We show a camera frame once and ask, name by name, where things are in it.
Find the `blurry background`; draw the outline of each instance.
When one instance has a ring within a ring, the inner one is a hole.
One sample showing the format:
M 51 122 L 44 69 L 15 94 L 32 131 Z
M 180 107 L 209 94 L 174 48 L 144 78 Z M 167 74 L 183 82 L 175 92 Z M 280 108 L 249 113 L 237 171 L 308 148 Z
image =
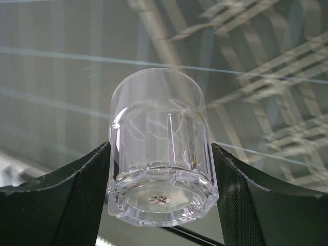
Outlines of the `blurry background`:
M 96 148 L 116 86 L 171 67 L 201 87 L 213 142 L 328 192 L 327 11 L 326 0 L 0 0 L 0 185 Z M 216 207 L 184 226 L 223 242 Z M 192 245 L 105 207 L 99 235 L 117 246 Z

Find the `transparent cup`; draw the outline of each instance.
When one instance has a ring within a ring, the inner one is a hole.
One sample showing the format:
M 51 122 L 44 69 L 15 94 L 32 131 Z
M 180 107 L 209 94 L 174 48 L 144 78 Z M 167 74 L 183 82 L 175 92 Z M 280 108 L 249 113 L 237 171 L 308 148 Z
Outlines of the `transparent cup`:
M 135 226 L 172 227 L 204 217 L 218 187 L 204 97 L 162 68 L 123 80 L 111 101 L 108 212 Z

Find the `glass base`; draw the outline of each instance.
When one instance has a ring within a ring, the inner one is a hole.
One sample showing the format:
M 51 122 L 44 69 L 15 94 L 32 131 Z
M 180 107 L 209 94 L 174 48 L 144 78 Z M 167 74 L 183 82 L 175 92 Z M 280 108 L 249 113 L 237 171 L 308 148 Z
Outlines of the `glass base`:
M 217 187 L 198 172 L 152 168 L 110 183 L 108 212 L 134 226 L 173 227 L 204 217 L 217 199 Z

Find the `glass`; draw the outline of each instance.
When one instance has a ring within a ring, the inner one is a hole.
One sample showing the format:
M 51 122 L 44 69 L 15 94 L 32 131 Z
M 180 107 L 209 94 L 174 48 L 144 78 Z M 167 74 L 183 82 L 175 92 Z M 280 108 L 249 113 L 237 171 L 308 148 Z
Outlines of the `glass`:
M 204 217 L 218 199 L 201 89 L 183 73 L 153 68 L 114 91 L 109 139 L 110 215 L 172 227 Z

